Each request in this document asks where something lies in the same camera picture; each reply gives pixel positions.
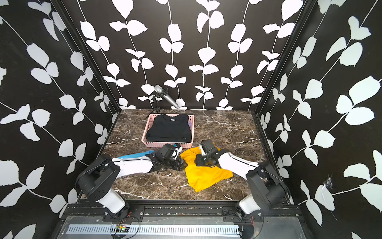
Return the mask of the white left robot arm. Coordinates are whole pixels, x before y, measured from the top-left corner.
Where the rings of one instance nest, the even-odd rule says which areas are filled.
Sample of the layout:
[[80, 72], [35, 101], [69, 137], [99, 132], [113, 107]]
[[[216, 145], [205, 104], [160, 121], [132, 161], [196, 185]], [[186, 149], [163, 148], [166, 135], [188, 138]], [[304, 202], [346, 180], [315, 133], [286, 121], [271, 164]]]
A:
[[156, 172], [162, 168], [183, 171], [187, 166], [177, 152], [170, 153], [169, 157], [154, 150], [118, 158], [104, 154], [80, 173], [76, 185], [89, 201], [100, 203], [111, 213], [117, 214], [127, 208], [127, 203], [112, 189], [116, 179], [137, 173]]

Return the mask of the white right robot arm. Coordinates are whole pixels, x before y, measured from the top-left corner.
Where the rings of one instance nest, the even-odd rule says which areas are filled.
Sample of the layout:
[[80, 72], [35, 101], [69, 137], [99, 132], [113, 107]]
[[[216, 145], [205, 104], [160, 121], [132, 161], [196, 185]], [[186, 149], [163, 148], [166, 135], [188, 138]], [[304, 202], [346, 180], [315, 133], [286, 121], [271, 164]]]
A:
[[268, 162], [251, 162], [221, 150], [198, 154], [195, 163], [196, 166], [217, 166], [247, 180], [250, 194], [236, 204], [235, 215], [241, 221], [247, 220], [253, 212], [269, 211], [290, 199], [290, 190]]

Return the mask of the yellow t-shirt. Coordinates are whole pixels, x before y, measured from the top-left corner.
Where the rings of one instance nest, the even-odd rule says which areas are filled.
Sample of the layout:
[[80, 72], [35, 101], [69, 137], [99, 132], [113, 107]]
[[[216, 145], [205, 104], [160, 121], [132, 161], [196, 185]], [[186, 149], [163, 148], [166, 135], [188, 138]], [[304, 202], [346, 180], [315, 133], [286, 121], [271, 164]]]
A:
[[195, 160], [197, 155], [201, 153], [199, 147], [194, 147], [181, 154], [181, 159], [188, 165], [185, 168], [188, 183], [196, 192], [203, 191], [222, 180], [233, 177], [233, 173], [229, 170], [219, 167], [197, 166]]

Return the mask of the black t-shirt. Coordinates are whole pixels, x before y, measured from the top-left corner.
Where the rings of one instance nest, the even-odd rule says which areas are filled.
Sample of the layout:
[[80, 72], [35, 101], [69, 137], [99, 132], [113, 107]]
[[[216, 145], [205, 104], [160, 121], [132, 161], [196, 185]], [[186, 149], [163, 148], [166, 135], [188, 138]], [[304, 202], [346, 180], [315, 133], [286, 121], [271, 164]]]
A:
[[191, 142], [192, 131], [188, 125], [189, 116], [158, 115], [152, 127], [146, 133], [147, 141], [156, 142]]

